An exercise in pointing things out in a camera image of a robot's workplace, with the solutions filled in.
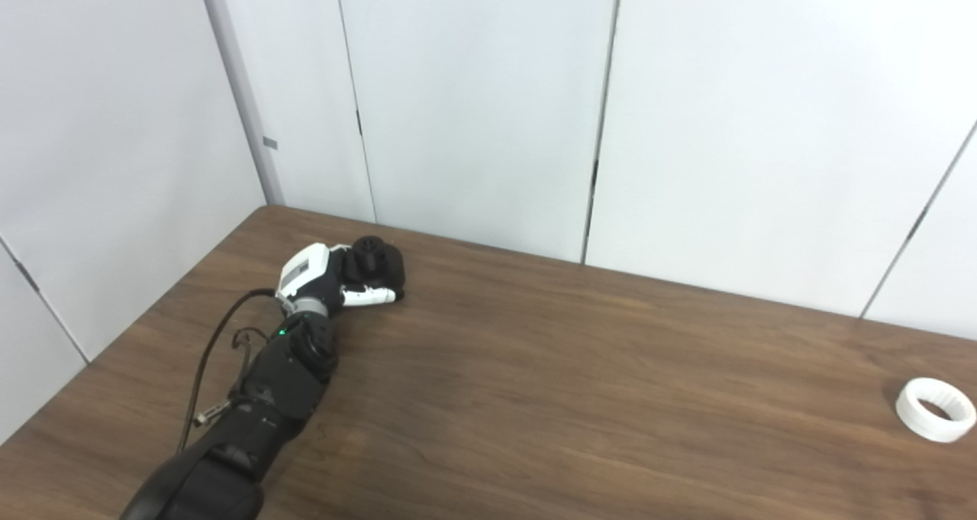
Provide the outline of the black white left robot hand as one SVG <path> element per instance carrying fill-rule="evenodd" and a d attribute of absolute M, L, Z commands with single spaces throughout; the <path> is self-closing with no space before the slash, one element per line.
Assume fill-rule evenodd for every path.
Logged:
<path fill-rule="evenodd" d="M 366 236 L 349 244 L 313 243 L 282 268 L 276 298 L 284 315 L 317 312 L 337 315 L 343 308 L 397 303 L 405 297 L 400 251 Z"/>

